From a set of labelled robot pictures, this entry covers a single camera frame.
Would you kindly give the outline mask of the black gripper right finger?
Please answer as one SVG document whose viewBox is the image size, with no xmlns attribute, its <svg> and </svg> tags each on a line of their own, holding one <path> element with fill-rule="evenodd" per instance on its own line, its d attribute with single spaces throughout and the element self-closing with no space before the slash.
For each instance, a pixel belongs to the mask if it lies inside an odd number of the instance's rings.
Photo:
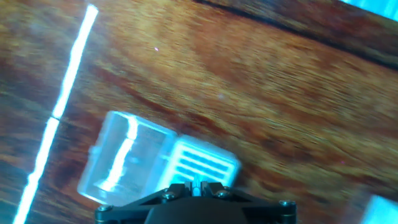
<svg viewBox="0 0 398 224">
<path fill-rule="evenodd" d="M 220 199 L 234 205 L 250 215 L 296 215 L 296 203 L 289 200 L 268 202 L 249 195 L 233 187 L 225 187 L 219 182 L 202 182 L 201 193 L 204 197 Z"/>
</svg>

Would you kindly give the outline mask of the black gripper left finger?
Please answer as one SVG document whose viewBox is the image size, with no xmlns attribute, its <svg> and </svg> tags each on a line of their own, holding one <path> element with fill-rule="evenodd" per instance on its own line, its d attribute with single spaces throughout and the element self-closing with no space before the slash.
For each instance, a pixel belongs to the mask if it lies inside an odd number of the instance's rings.
<svg viewBox="0 0 398 224">
<path fill-rule="evenodd" d="M 96 209 L 95 218 L 146 218 L 150 210 L 158 205 L 189 197 L 192 183 L 187 182 L 187 184 L 188 186 L 185 184 L 172 184 L 166 189 L 121 207 L 102 205 Z"/>
</svg>

